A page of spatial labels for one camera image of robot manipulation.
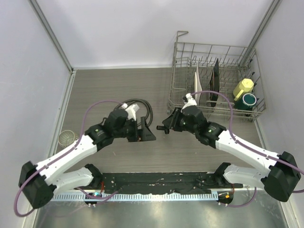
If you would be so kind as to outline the black T-shaped fitting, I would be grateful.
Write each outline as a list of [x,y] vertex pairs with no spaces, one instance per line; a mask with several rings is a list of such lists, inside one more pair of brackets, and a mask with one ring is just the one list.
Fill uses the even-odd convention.
[[160,126],[160,125],[158,125],[158,126],[156,126],[156,129],[158,131],[164,131],[165,134],[169,134],[170,133],[169,128],[167,128],[166,126]]

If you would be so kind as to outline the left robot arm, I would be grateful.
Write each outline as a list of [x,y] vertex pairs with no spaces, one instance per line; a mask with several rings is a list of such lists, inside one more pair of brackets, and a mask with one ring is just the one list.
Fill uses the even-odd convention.
[[113,110],[103,122],[88,128],[78,140],[52,157],[33,164],[22,165],[19,177],[19,194],[24,194],[33,209],[48,204],[52,198],[77,187],[88,186],[95,190],[101,184],[101,173],[92,164],[66,172],[84,158],[95,154],[113,143],[116,138],[125,138],[130,143],[154,141],[144,117],[139,126],[136,119],[137,105]]

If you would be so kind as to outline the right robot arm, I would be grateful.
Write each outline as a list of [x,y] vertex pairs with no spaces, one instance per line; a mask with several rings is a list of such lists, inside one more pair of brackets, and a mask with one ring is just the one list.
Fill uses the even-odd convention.
[[170,130],[187,131],[203,145],[228,152],[252,166],[244,168],[229,162],[222,163],[214,176],[216,185],[221,188],[230,183],[248,185],[264,189],[272,198],[287,202],[301,179],[292,154],[278,154],[255,146],[237,137],[224,126],[207,121],[196,106],[175,108],[163,120],[162,125],[157,126],[157,130],[166,134]]

